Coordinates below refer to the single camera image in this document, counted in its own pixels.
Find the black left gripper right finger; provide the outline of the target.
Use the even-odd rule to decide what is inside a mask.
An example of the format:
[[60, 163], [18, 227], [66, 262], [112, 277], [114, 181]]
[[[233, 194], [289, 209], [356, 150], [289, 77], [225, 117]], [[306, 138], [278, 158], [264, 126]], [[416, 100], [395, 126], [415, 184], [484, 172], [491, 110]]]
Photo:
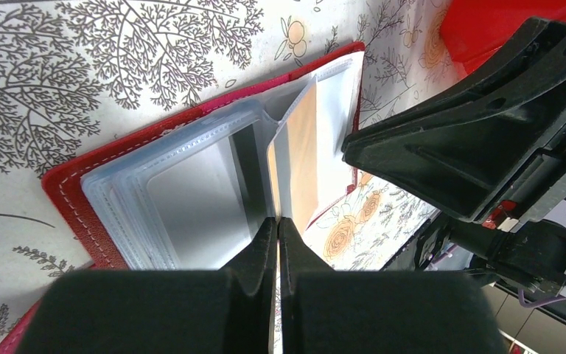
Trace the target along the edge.
[[304, 243], [293, 220], [286, 217], [279, 221], [279, 265], [282, 349], [284, 353], [301, 353], [303, 332], [298, 277], [332, 268]]

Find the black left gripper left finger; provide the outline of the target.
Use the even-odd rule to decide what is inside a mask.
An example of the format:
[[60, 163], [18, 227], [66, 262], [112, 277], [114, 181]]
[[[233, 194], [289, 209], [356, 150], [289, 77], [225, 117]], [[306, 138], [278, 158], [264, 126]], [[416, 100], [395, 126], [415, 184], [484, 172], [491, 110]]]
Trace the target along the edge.
[[225, 353], [272, 353], [278, 223], [263, 220], [252, 241], [223, 266], [232, 279]]

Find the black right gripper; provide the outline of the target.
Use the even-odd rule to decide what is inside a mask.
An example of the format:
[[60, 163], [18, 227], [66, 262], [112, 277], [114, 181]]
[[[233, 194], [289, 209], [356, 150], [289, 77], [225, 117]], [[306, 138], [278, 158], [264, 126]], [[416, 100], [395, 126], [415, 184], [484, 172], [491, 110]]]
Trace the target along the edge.
[[[443, 213], [425, 222], [417, 270], [444, 264], [451, 242], [472, 253], [464, 273], [484, 285], [566, 299], [566, 227], [542, 219], [566, 197], [566, 23], [526, 20], [472, 74], [348, 135], [342, 150], [347, 164], [469, 222]], [[504, 201], [519, 223], [473, 224]]]

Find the red leather card holder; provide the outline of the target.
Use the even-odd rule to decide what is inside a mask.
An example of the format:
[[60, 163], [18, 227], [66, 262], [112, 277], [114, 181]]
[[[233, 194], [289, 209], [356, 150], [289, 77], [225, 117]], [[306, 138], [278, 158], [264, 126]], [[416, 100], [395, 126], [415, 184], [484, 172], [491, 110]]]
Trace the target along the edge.
[[357, 181], [340, 146], [359, 127], [365, 44], [352, 42], [298, 69], [201, 103], [53, 167], [42, 179], [49, 199], [71, 227], [94, 267], [177, 270], [147, 183], [224, 136], [253, 125], [268, 216], [275, 217], [267, 148], [293, 101], [316, 83], [318, 216]]

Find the yellow credit card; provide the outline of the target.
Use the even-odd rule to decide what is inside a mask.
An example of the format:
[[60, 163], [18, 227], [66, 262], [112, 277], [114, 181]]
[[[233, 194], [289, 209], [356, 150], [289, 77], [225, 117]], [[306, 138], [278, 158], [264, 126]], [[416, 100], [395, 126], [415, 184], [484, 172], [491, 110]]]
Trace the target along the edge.
[[300, 233], [318, 208], [316, 93], [314, 82], [303, 89], [267, 148], [275, 216], [292, 219]]

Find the silver grey credit card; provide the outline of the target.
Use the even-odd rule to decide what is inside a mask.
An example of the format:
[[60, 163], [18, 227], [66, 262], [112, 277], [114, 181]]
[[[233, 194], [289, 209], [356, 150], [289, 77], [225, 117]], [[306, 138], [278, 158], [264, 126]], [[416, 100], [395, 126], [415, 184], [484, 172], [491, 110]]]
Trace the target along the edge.
[[217, 140], [147, 183], [170, 242], [172, 268], [216, 269], [268, 216], [253, 125]]

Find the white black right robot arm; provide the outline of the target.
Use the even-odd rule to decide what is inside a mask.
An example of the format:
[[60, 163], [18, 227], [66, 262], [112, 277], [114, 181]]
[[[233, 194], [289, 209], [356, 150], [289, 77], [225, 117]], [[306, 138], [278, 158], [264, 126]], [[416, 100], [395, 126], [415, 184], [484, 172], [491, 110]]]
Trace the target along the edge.
[[519, 294], [566, 299], [566, 23], [529, 18], [481, 67], [440, 94], [351, 133], [345, 163], [438, 212], [386, 263], [426, 270], [444, 245], [465, 272]]

